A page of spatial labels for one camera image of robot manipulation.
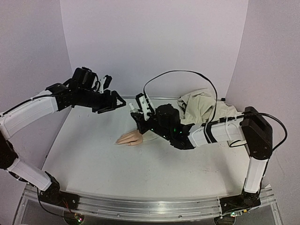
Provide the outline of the clear nail polish bottle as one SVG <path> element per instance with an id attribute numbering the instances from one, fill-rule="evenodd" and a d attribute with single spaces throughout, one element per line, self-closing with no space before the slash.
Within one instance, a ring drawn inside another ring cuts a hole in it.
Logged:
<path id="1" fill-rule="evenodd" d="M 130 102 L 129 104 L 130 113 L 139 113 L 138 109 L 134 107 L 134 105 Z"/>

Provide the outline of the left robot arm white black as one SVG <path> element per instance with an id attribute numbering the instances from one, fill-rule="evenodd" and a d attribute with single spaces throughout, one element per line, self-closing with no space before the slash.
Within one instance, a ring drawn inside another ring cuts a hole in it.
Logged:
<path id="1" fill-rule="evenodd" d="M 0 114 L 0 167 L 44 192 L 46 199 L 58 205 L 63 201 L 59 182 L 47 172 L 25 163 L 9 141 L 17 132 L 38 119 L 68 107 L 82 106 L 93 113 L 105 113 L 126 106 L 115 90 L 109 90 L 112 77 L 98 75 L 86 67 L 75 69 L 64 83 L 47 87 L 38 95 Z"/>

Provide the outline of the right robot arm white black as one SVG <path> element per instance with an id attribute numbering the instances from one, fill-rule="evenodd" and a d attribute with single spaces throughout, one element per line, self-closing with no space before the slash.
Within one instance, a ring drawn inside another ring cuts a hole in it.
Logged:
<path id="1" fill-rule="evenodd" d="M 252 107 L 241 115 L 223 117 L 201 125 L 183 125 L 179 111 L 171 104 L 159 106 L 154 113 L 146 107 L 129 105 L 131 117 L 141 134 L 151 131 L 179 150 L 193 150 L 207 144 L 245 142 L 249 164 L 240 195 L 220 199 L 223 215 L 249 210 L 261 204 L 259 194 L 268 161 L 272 155 L 272 127 Z"/>

